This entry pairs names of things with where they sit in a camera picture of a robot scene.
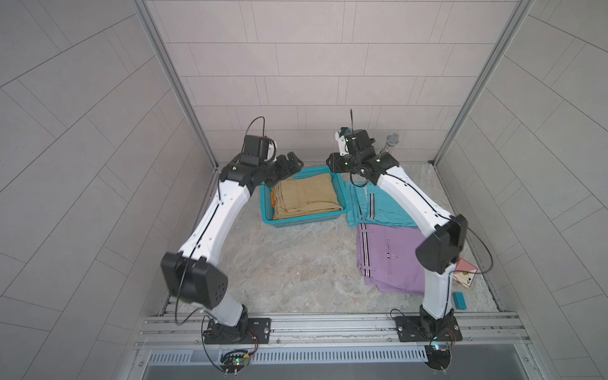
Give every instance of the gray tiled wall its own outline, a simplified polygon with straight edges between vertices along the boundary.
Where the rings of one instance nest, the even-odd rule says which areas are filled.
[[[438,167],[554,379],[608,378],[607,19],[537,0]]]
[[[280,153],[325,161],[350,108],[380,144],[401,135],[398,160],[428,161],[515,2],[147,5],[220,162],[256,116]]]
[[[211,165],[129,0],[0,24],[0,378],[109,380]]]

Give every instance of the mounting plate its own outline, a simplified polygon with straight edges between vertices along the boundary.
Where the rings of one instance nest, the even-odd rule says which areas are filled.
[[[394,317],[395,322],[397,323],[397,335],[399,335],[400,342],[426,342],[429,343],[430,339],[424,337],[420,332],[420,316],[411,316],[411,317]],[[460,332],[460,328],[458,327],[458,323],[456,322],[456,318],[452,318],[447,326],[437,334],[436,342],[449,342],[452,338],[447,330],[451,330],[454,336],[456,337],[456,341],[459,342],[462,340],[462,334]]]
[[[270,318],[249,318],[248,320],[249,329],[253,330],[255,335],[258,337],[258,344],[268,344],[270,339],[271,320]],[[268,328],[268,333],[264,333],[264,329]],[[212,336],[205,337],[205,344],[254,344],[254,338],[251,335],[245,335],[245,338],[241,342],[233,342],[230,339],[224,338],[221,335],[215,337],[218,334],[217,324],[210,320],[207,325],[207,329],[211,331]]]

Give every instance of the blue plastic basket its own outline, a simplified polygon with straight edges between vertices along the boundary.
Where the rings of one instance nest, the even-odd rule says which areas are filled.
[[[334,191],[338,197],[338,203],[342,206],[343,210],[334,211],[334,212],[326,212],[323,214],[316,215],[308,215],[308,216],[298,216],[296,218],[288,218],[288,219],[280,219],[273,220],[274,217],[274,209],[272,208],[271,202],[271,189],[266,186],[261,186],[260,193],[260,207],[262,210],[262,220],[267,224],[272,224],[275,227],[285,227],[285,226],[295,226],[297,224],[311,223],[311,222],[319,222],[321,220],[331,220],[336,219],[341,214],[348,211],[350,207],[350,202],[348,201],[348,197],[346,196],[346,188],[344,187],[344,182],[342,181],[342,176],[340,174],[335,174],[330,172],[330,169],[327,166],[318,167],[318,168],[307,168],[302,169],[299,173],[294,174],[292,178],[308,178],[313,177],[318,174],[329,173],[331,175],[331,183],[334,185]]]

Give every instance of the wall tile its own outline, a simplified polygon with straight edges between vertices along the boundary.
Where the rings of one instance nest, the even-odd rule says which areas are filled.
[[[0,193],[0,252],[29,260],[113,152],[88,119],[57,139]]]
[[[598,339],[598,337],[608,334],[608,328],[604,323],[601,323],[603,316],[608,311],[608,298],[601,295],[563,306],[562,310],[581,342],[585,345],[599,372],[603,377],[606,377],[608,375],[608,362],[606,362],[606,352],[601,346],[602,339]]]
[[[258,42],[258,32],[255,30],[254,10],[250,1],[240,1],[241,13],[243,15],[243,25],[248,43]]]
[[[549,219],[554,219],[590,195],[576,177],[521,125],[500,150]]]
[[[424,81],[426,81],[426,77],[416,77],[412,92],[410,93],[410,98],[407,101],[408,105],[416,105],[418,97],[420,97],[420,91],[422,91],[422,86],[424,86]]]
[[[513,120],[513,114],[486,88],[471,110],[471,119],[494,144]]]
[[[464,191],[456,180],[454,172],[447,160],[442,160],[437,168],[441,177],[441,183],[446,187],[447,193],[450,196],[454,212],[462,213],[462,211],[469,207],[469,201],[466,199]]]
[[[493,44],[513,7],[512,2],[455,2],[440,42]]]
[[[590,357],[561,359],[553,361],[559,374],[564,377],[571,376],[596,376],[599,375],[598,369],[593,364]]]
[[[517,131],[517,129],[519,128],[519,126],[521,124],[522,124],[522,122],[520,122],[517,117],[514,117],[513,120],[511,120],[511,122],[509,123],[509,125],[506,126],[503,133],[500,134],[500,136],[494,143],[494,148],[496,148],[496,150],[500,151],[502,149],[502,147],[505,146],[505,143],[511,138],[511,136],[513,136],[515,131]]]
[[[363,75],[365,44],[277,44],[281,75]]]
[[[543,80],[574,37],[533,17],[526,17],[506,56]]]
[[[349,77],[346,104],[406,105],[414,81],[414,77]]]
[[[93,262],[24,379],[76,378],[124,282],[122,273]]]
[[[150,291],[148,291],[146,301],[143,303],[143,309],[157,314],[161,310],[161,306],[168,294],[165,276],[162,274],[162,269],[159,268],[150,286]]]
[[[334,131],[274,131],[274,138],[283,150],[332,149]]]
[[[67,130],[66,126],[40,103],[19,80],[7,83],[2,87],[2,90],[53,136],[59,137]]]
[[[129,57],[129,53],[126,52],[122,42],[120,42],[114,28],[107,28],[102,33],[106,36],[108,41],[110,41],[110,44],[112,44],[114,51],[120,58],[122,64],[125,66],[125,69],[129,72],[129,74],[133,73],[137,68],[135,67],[133,61],[131,61],[131,57]]]
[[[162,92],[165,93],[169,91],[171,89],[171,84],[169,84],[169,79],[167,79],[167,75],[163,71],[158,57],[152,58],[148,62],[148,66],[152,70],[152,74],[154,74],[154,77],[156,78],[158,85],[161,87]]]
[[[127,202],[131,200],[133,192],[127,187],[127,185],[125,185],[124,182],[120,180],[120,178],[116,176],[116,174],[112,173],[107,166],[104,166],[99,173],[97,173],[97,176],[108,186],[110,186],[112,190],[118,193],[122,199],[126,200]]]
[[[154,221],[154,228],[158,230],[158,232],[162,233],[164,237],[170,239],[173,236],[173,230],[171,230],[162,220],[156,218]]]
[[[260,105],[254,77],[188,77],[188,83],[199,106]]]
[[[515,177],[515,179],[511,181],[510,184],[508,184],[497,196],[494,197],[494,202],[496,202],[496,204],[500,206],[507,199],[509,199],[511,195],[515,194],[515,192],[518,191],[521,186],[523,185],[519,181],[519,178]]]
[[[123,345],[96,341],[78,374],[78,379],[109,379],[124,348]]]
[[[511,261],[505,265],[505,270],[551,359],[586,356],[585,348],[528,255]]]
[[[593,0],[564,0],[557,4],[555,12],[548,19],[549,24],[608,50],[608,26],[602,21],[603,17],[598,17],[608,13],[608,4]]]
[[[0,323],[2,377],[21,379],[48,334],[43,330]]]
[[[608,132],[568,102],[537,131],[537,137],[595,195],[608,205],[605,178],[608,167]]]
[[[454,176],[458,183],[464,185],[466,179],[473,172],[473,165],[469,162],[469,159],[462,152],[460,146],[457,143],[452,143],[450,148],[447,150],[445,159],[450,164],[450,168],[454,172]]]
[[[471,90],[475,77],[427,77],[417,105],[460,106]]]
[[[549,290],[591,277],[525,187],[505,201],[500,210]]]
[[[3,3],[0,24],[0,85],[59,53],[59,49],[17,0]]]
[[[0,293],[4,293],[25,265],[22,261],[0,254]]]
[[[367,129],[370,122],[371,106],[306,106],[306,129],[335,132],[343,126],[350,128],[351,109],[353,110],[354,127],[356,129]]]
[[[194,144],[196,144],[196,136],[188,121],[184,119],[157,158],[158,163],[172,181],[177,178],[179,170]]]
[[[112,28],[135,67],[141,67],[150,58],[154,57],[154,50],[150,46],[148,37],[136,15],[119,22]]]
[[[196,148],[197,146],[195,145],[195,147],[190,151],[187,161],[195,156]],[[186,202],[188,201],[188,195],[190,194],[192,186],[196,180],[196,175],[200,170],[193,170],[187,165],[187,161],[184,166],[182,166],[177,178],[175,179],[175,182],[173,183],[171,191],[169,191],[169,194],[162,205],[161,211],[158,214],[158,218],[172,230],[175,230],[175,227],[178,224],[179,217],[182,214],[182,210],[184,209]]]
[[[72,46],[38,0],[21,0],[21,3],[60,51]]]
[[[594,279],[590,278],[573,285],[566,286],[560,290],[553,292],[553,298],[559,306],[568,305],[569,303],[582,301],[596,295],[604,294]]]
[[[450,167],[453,167],[451,161],[448,162]],[[513,224],[509,226],[481,179],[473,181],[465,191],[465,195],[497,254],[500,255],[517,243],[517,238],[511,230]]]
[[[451,44],[370,44],[365,75],[441,75],[453,48]]]
[[[548,87],[508,58],[500,61],[488,82],[488,89],[532,132],[543,124],[562,101]]]
[[[510,263],[511,261],[523,255],[524,253],[526,253],[526,251],[523,249],[521,243],[517,243],[513,247],[502,252],[498,256],[498,258],[501,264],[506,265],[507,263]]]
[[[152,227],[106,323],[129,330],[135,327],[168,244],[169,240]]]
[[[131,4],[119,0],[40,0],[40,3],[72,45],[135,13]]]
[[[440,112],[440,106],[383,106],[378,129],[431,130]]]
[[[120,58],[100,33],[19,80],[63,124],[71,126],[126,76]]]
[[[133,266],[132,262],[105,246],[99,251],[97,260],[125,275],[129,274],[131,267]]]
[[[493,44],[456,44],[442,75],[476,77],[486,63]]]
[[[278,75],[274,44],[189,44],[200,75]]]
[[[606,227],[608,210],[601,209],[562,232],[562,236],[604,292],[608,290],[608,275],[605,273],[608,260],[602,242]]]
[[[204,131],[232,131],[234,129],[226,106],[194,107],[198,122]]]
[[[356,9],[356,2],[344,3],[344,21],[342,22],[342,43],[344,44],[353,42],[354,13]]]
[[[178,75],[183,77],[200,75],[190,50],[190,44],[165,44],[165,47],[167,47],[169,57],[171,57],[171,62]]]
[[[340,43],[343,2],[254,1],[258,42]]]
[[[464,152],[492,198],[515,178],[509,165],[480,130],[473,134]]]
[[[167,185],[154,170],[150,170],[105,245],[130,262],[135,262],[168,193]]]
[[[258,116],[264,116],[266,119],[266,130],[298,129],[296,106],[243,106],[236,109],[240,124],[234,126],[235,130],[246,130],[251,121]],[[262,126],[262,120],[257,120],[249,130],[261,131]]]
[[[597,210],[604,207],[593,195],[583,199],[577,205],[573,206],[563,214],[553,220],[553,225],[558,231],[562,232],[566,228],[572,226]]]
[[[266,77],[266,90],[270,105],[335,105],[338,77]]]
[[[236,1],[155,1],[168,42],[247,42]]]
[[[585,45],[552,88],[578,109],[608,128],[608,80],[602,67],[608,65],[608,52]]]
[[[0,322],[23,327],[52,330],[61,311],[0,297]]]
[[[166,93],[159,101],[158,108],[161,109],[170,131],[173,132],[184,119],[184,112],[179,105],[178,98],[173,90]]]
[[[156,116],[148,112],[106,166],[135,192],[167,140]]]
[[[399,147],[403,149],[439,149],[445,135],[445,131],[408,130],[401,139]]]
[[[559,57],[558,61],[555,62],[551,70],[549,70],[549,73],[547,73],[542,82],[549,87],[553,86],[553,83],[555,83],[555,81],[562,75],[564,70],[568,68],[572,60],[577,56],[585,44],[585,41],[575,38],[562,56]]]
[[[5,295],[63,310],[125,207],[124,199],[95,178]]]
[[[354,43],[427,43],[441,3],[358,2]]]
[[[453,2],[442,2],[435,24],[433,25],[433,31],[430,34],[429,43],[436,44],[439,42],[441,35],[443,34],[443,28],[446,27],[447,18],[452,11]]]
[[[113,89],[86,116],[118,148],[161,97],[161,87],[146,65]]]
[[[2,91],[0,123],[0,188],[4,188],[55,138]]]

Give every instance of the black cable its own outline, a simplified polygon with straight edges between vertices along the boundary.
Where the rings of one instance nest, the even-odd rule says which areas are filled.
[[[207,347],[205,347],[205,337],[202,335],[202,327],[205,324],[205,318],[209,318],[209,316],[204,315],[202,318],[202,322],[201,322],[201,341],[202,341],[202,349],[205,350],[205,355],[207,355],[207,359],[209,359],[209,362],[211,364],[213,364],[213,366],[215,368],[217,368],[218,371],[220,371],[221,373],[225,373],[224,371],[222,371],[222,368],[219,368],[217,365],[215,365],[215,363],[213,362],[213,360],[211,360],[211,357],[209,357],[209,353],[207,352]]]
[[[183,325],[188,320],[188,318],[190,318],[192,316],[192,314],[194,314],[195,312],[203,309],[203,308],[196,308],[196,309],[194,309],[194,311],[192,311],[192,313],[190,313],[182,322],[178,322],[179,295],[180,295],[180,293],[182,291],[182,285],[184,284],[184,277],[186,276],[186,270],[188,269],[188,262],[190,262],[190,259],[192,258],[192,255],[194,254],[194,251],[196,250],[196,246],[198,245],[198,243],[201,242],[202,236],[205,234],[205,231],[207,231],[207,228],[209,228],[209,224],[211,224],[211,220],[213,220],[213,217],[215,216],[215,213],[217,212],[218,207],[219,207],[219,204],[215,206],[215,210],[213,211],[213,214],[211,215],[211,218],[209,218],[209,222],[205,226],[205,229],[202,231],[201,236],[196,241],[196,244],[194,245],[194,248],[192,249],[192,252],[190,252],[190,256],[188,256],[188,260],[185,262],[185,268],[184,268],[184,271],[182,273],[182,279],[179,281],[178,294],[177,294],[176,300],[175,300],[175,313],[173,314],[173,318],[175,319],[175,324],[177,326]]]

